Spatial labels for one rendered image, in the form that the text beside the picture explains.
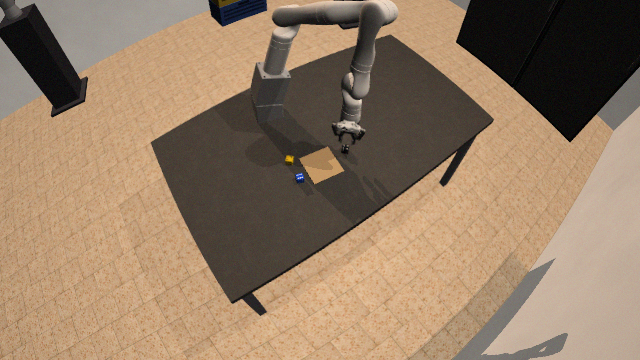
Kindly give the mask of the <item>tan square mat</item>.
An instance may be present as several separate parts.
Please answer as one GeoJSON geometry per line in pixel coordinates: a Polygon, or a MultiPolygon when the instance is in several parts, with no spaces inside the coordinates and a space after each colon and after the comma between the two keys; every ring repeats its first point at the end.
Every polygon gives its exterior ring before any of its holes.
{"type": "Polygon", "coordinates": [[[299,160],[314,185],[344,172],[328,147],[299,158],[299,160]]]}

